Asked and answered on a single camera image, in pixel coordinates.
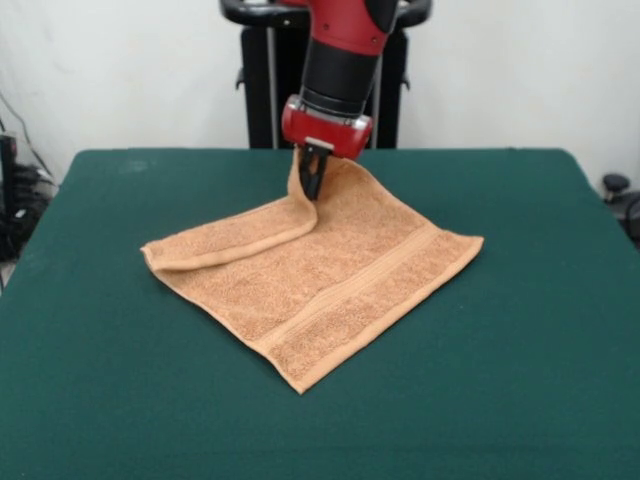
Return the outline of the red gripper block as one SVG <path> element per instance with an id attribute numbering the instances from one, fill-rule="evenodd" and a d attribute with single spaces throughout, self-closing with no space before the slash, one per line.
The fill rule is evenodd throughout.
<path id="1" fill-rule="evenodd" d="M 287 141 L 304 145 L 300 150 L 300 183 L 306 197 L 316 201 L 330 153 L 355 160 L 370 139 L 373 121 L 366 115 L 346 118 L 322 113 L 307 106 L 299 95 L 291 95 L 283 108 L 281 128 Z"/>

